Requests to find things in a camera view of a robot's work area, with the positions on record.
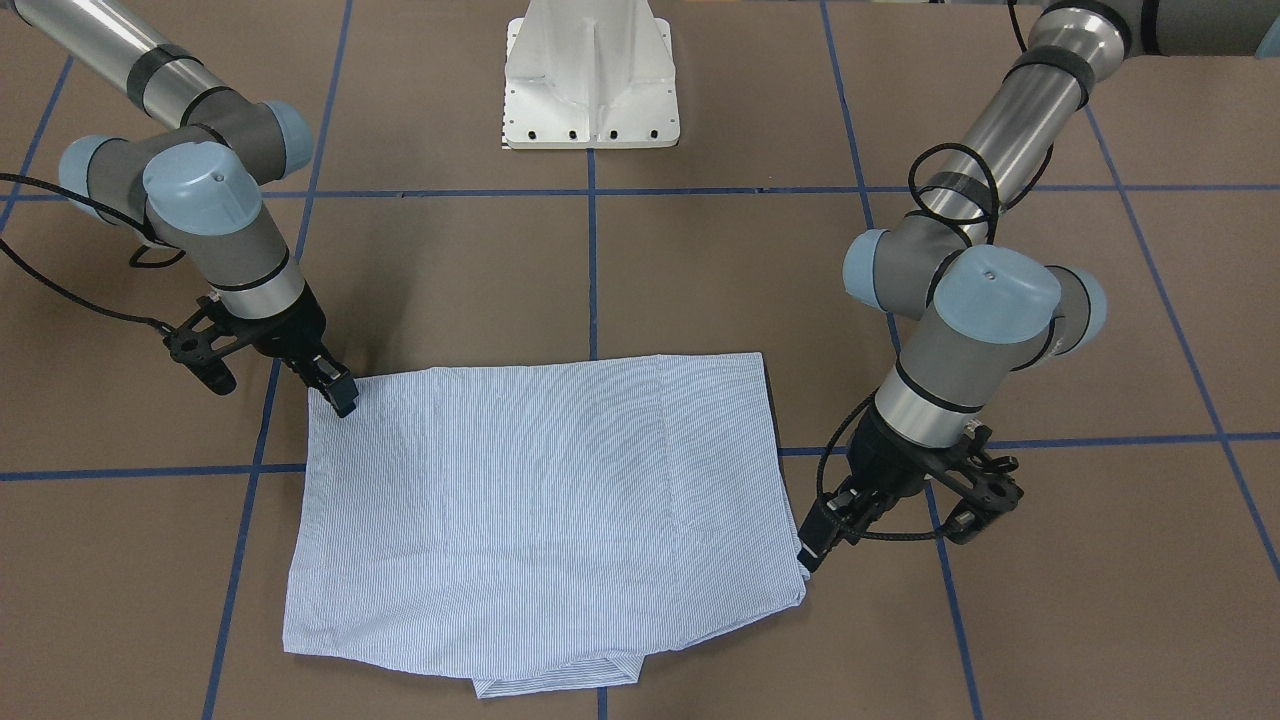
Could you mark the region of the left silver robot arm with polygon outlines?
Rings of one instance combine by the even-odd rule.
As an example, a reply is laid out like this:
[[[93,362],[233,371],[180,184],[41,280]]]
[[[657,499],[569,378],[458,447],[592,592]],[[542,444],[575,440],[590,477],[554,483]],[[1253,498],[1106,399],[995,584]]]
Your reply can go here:
[[[1018,56],[964,136],[908,168],[910,209],[850,245],[844,288],[913,322],[884,379],[823,448],[797,561],[841,544],[965,544],[1023,500],[982,419],[1007,379],[1091,343],[1108,318],[1094,274],[1006,241],[1071,118],[1129,61],[1277,55],[1275,1],[1051,1],[1010,20]]]

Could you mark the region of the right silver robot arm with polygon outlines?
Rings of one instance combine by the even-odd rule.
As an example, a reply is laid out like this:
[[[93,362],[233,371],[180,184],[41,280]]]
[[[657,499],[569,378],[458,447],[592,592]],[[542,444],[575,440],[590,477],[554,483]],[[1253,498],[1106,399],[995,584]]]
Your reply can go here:
[[[339,416],[358,389],[325,347],[326,318],[268,210],[262,187],[310,164],[314,136],[287,102],[252,102],[116,1],[5,1],[3,8],[122,91],[164,131],[72,143],[50,191],[142,250],[189,259],[210,291],[179,325],[142,316],[174,363],[216,395],[236,388],[227,356],[283,361]]]

